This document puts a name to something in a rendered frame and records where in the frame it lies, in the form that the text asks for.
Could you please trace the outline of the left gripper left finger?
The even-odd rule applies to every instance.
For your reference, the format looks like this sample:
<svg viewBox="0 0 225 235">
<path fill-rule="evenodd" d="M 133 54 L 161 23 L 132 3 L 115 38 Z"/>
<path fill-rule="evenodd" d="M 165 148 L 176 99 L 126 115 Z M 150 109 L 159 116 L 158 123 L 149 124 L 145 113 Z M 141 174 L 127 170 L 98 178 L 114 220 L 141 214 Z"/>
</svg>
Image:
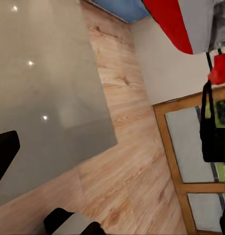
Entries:
<svg viewBox="0 0 225 235">
<path fill-rule="evenodd" d="M 0 180 L 20 149 L 19 141 L 15 130 L 0 133 Z"/>
</svg>

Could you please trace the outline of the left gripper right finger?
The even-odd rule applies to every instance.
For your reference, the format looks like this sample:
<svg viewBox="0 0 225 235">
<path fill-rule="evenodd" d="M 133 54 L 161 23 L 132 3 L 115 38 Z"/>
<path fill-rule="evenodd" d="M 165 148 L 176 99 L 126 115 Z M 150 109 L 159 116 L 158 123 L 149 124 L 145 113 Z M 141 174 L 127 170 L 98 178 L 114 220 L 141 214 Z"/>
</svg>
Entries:
<svg viewBox="0 0 225 235">
<path fill-rule="evenodd" d="M 225 131 L 224 130 L 220 130 L 217 133 L 215 149 L 218 151 L 218 153 L 220 154 L 220 156 L 225 162 Z"/>
</svg>

